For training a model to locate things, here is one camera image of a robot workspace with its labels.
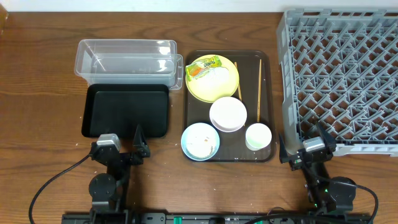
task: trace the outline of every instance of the gray dish rack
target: gray dish rack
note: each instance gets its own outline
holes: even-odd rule
[[[335,156],[398,156],[398,11],[288,10],[277,38],[290,153],[318,121]]]

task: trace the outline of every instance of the brown tray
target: brown tray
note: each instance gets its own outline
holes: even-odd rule
[[[207,162],[267,162],[276,152],[276,137],[274,131],[274,116],[272,110],[271,73],[268,56],[258,50],[197,50],[192,52],[186,60],[186,65],[191,64],[203,55],[216,54],[230,59],[238,64],[241,85],[242,102],[248,111],[245,126],[233,133],[224,133],[217,130],[220,135],[220,148]],[[265,148],[252,151],[246,147],[245,133],[247,128],[257,121],[257,94],[259,80],[259,64],[262,60],[261,73],[261,107],[260,122],[266,124],[272,132],[272,141]],[[238,91],[233,97],[239,99]],[[191,124],[203,122],[211,124],[209,119],[211,103],[196,99],[184,87],[184,129]]]

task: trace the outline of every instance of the wooden table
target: wooden table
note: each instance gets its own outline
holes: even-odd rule
[[[256,49],[270,59],[275,126],[283,131],[276,28],[282,14],[11,13],[0,37],[0,222],[27,223],[28,207],[49,178],[79,161],[94,139],[81,121],[86,81],[73,73],[81,39],[172,39],[184,57],[200,49]],[[300,171],[277,158],[267,164],[210,164],[180,149],[183,91],[170,92],[170,125],[149,141],[152,156],[132,169],[129,205],[169,212],[266,213],[275,206],[305,211]],[[398,223],[398,161],[389,156],[335,157],[330,175],[352,178],[380,199],[376,223]],[[50,184],[34,208],[37,223],[91,208],[90,180],[105,167],[86,161]],[[373,210],[357,191],[355,212]]]

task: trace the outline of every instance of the black tray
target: black tray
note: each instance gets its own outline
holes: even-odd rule
[[[94,84],[87,90],[81,133],[114,133],[132,139],[140,124],[147,138],[167,132],[169,89],[165,85]]]
[[[220,148],[207,162],[267,162],[271,160],[276,151],[276,137],[268,56],[258,50],[197,50],[187,57],[186,64],[189,65],[198,57],[209,54],[224,56],[233,63],[236,62],[238,64],[242,102],[248,111],[248,118],[246,125],[233,133],[224,133],[217,130],[220,135]],[[257,89],[260,59],[262,60],[260,122],[266,124],[271,130],[272,141],[265,149],[252,151],[246,147],[244,135],[247,128],[257,122]],[[238,91],[235,92],[233,97],[239,99]],[[184,105],[184,129],[198,122],[212,125],[209,119],[211,103],[196,99],[188,91],[187,87],[184,88]]]

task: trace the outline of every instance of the small white cup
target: small white cup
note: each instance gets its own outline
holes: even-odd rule
[[[264,149],[269,145],[271,139],[271,130],[265,124],[252,124],[246,130],[246,146],[252,151]]]

